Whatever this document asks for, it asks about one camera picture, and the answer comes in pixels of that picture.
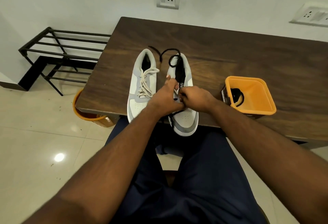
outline white tile floor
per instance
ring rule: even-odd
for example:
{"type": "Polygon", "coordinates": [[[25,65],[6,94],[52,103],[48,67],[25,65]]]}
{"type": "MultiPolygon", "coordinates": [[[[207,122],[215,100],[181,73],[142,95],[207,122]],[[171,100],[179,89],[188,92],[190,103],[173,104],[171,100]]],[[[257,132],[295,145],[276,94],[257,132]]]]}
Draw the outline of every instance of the white tile floor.
{"type": "MultiPolygon", "coordinates": [[[[62,77],[85,79],[81,75],[62,77]]],[[[83,87],[53,81],[61,97],[43,78],[29,92],[0,87],[0,216],[18,224],[53,196],[93,154],[113,128],[79,119],[72,100],[83,87]],[[58,153],[65,158],[54,161],[58,153]]],[[[298,223],[232,146],[250,182],[256,201],[270,223],[298,223]]],[[[328,148],[315,152],[328,159],[328,148]]],[[[165,170],[177,170],[181,158],[159,156],[165,170]]]]}

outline white sneaker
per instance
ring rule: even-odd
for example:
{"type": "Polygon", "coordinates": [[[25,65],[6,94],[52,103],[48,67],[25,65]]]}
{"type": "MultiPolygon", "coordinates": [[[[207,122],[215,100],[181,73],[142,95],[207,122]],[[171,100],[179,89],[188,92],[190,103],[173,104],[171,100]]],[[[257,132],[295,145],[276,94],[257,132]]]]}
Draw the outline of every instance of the white sneaker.
{"type": "MultiPolygon", "coordinates": [[[[175,78],[179,83],[179,88],[185,86],[193,86],[193,79],[191,76],[191,70],[186,56],[178,49],[166,49],[164,52],[160,53],[156,48],[151,47],[159,54],[159,59],[162,61],[162,55],[169,51],[175,50],[178,52],[177,55],[173,55],[169,60],[169,69],[167,75],[170,75],[171,78],[175,78]]],[[[177,95],[178,91],[174,91],[174,99],[177,102],[180,102],[177,95]]],[[[192,135],[198,127],[198,112],[187,108],[183,111],[178,111],[172,114],[169,114],[169,122],[173,130],[180,136],[190,136],[192,135]]]]}
{"type": "Polygon", "coordinates": [[[129,99],[129,123],[147,106],[148,101],[156,93],[156,61],[152,52],[144,49],[134,63],[129,99]]]}

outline black metal shoe rack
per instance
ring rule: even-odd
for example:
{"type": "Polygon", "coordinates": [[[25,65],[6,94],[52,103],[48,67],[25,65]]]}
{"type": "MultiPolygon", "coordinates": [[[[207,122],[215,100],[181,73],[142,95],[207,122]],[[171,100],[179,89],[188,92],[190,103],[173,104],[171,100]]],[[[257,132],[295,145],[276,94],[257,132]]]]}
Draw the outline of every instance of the black metal shoe rack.
{"type": "Polygon", "coordinates": [[[89,39],[76,39],[76,38],[68,38],[68,37],[60,37],[56,36],[55,33],[66,33],[66,34],[76,34],[76,35],[89,35],[89,36],[99,36],[99,37],[110,37],[109,34],[98,34],[98,33],[84,33],[84,32],[73,32],[73,31],[63,31],[63,30],[55,30],[51,27],[47,27],[45,30],[40,32],[37,36],[35,36],[32,40],[27,42],[23,47],[21,47],[18,51],[21,53],[21,55],[33,66],[36,66],[36,63],[38,60],[43,60],[43,65],[47,64],[55,64],[55,67],[51,70],[51,72],[48,75],[44,75],[42,70],[39,71],[39,74],[61,95],[63,94],[56,88],[56,86],[50,81],[50,79],[56,79],[56,80],[63,80],[63,81],[69,81],[69,82],[79,82],[79,83],[87,83],[86,81],[79,81],[79,80],[72,80],[67,78],[60,78],[60,77],[54,77],[56,72],[66,72],[66,73],[75,73],[75,74],[84,74],[84,75],[91,75],[91,73],[87,72],[79,72],[77,68],[86,68],[86,69],[93,69],[95,63],[94,62],[85,62],[85,60],[89,61],[97,61],[98,59],[92,58],[92,57],[85,57],[85,56],[76,56],[76,55],[69,55],[65,51],[64,48],[73,48],[73,49],[79,49],[79,50],[87,50],[87,51],[95,51],[95,52],[102,52],[102,49],[95,49],[95,48],[87,48],[87,47],[79,47],[79,46],[72,46],[72,45],[63,45],[59,42],[59,40],[71,40],[71,41],[81,41],[81,42],[88,42],[88,43],[98,43],[98,44],[107,44],[108,41],[98,41],[98,40],[89,40],[89,39]],[[42,38],[50,38],[55,39],[57,44],[51,44],[46,42],[40,42],[42,38]],[[63,53],[57,53],[57,52],[48,52],[48,51],[42,51],[42,50],[35,50],[32,49],[32,47],[35,44],[40,45],[48,45],[48,46],[57,46],[60,47],[63,53]],[[38,60],[33,63],[29,57],[27,52],[38,52],[42,54],[49,54],[49,55],[57,55],[57,56],[63,56],[63,58],[59,59],[56,57],[49,57],[49,56],[40,56],[38,60]],[[75,71],[68,71],[68,70],[60,70],[61,66],[72,66],[75,71]]]}

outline white shoelace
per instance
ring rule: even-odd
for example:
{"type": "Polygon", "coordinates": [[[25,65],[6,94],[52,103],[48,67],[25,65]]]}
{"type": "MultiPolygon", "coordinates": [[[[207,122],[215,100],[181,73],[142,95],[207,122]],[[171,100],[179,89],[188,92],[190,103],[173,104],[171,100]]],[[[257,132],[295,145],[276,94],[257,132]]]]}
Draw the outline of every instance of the white shoelace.
{"type": "Polygon", "coordinates": [[[142,68],[140,68],[141,70],[141,79],[140,79],[140,87],[141,90],[139,91],[139,94],[137,94],[137,96],[149,96],[149,97],[153,97],[154,93],[150,90],[149,86],[147,85],[147,81],[146,81],[146,76],[147,74],[154,74],[154,73],[158,73],[159,69],[156,68],[149,68],[145,71],[142,70],[142,68]]]}

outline orange bucket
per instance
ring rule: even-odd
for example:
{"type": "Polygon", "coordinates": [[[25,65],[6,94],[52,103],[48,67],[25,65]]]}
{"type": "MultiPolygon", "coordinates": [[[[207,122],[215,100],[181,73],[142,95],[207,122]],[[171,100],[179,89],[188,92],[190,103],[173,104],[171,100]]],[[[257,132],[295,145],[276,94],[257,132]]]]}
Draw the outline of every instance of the orange bucket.
{"type": "Polygon", "coordinates": [[[257,119],[264,115],[272,115],[277,111],[276,105],[264,80],[255,77],[230,76],[225,80],[222,90],[223,101],[243,114],[257,119]],[[238,88],[244,95],[240,106],[232,101],[231,89],[238,88]]]}
{"type": "Polygon", "coordinates": [[[75,105],[76,105],[77,99],[79,98],[82,90],[83,89],[81,89],[81,90],[79,90],[79,92],[77,92],[77,94],[75,95],[74,100],[72,102],[74,113],[79,118],[81,118],[83,120],[87,120],[87,121],[92,121],[92,122],[98,124],[99,126],[102,126],[102,127],[111,127],[111,126],[113,126],[114,123],[107,116],[101,116],[99,114],[84,113],[84,112],[81,112],[80,110],[78,110],[76,108],[75,105]]]}

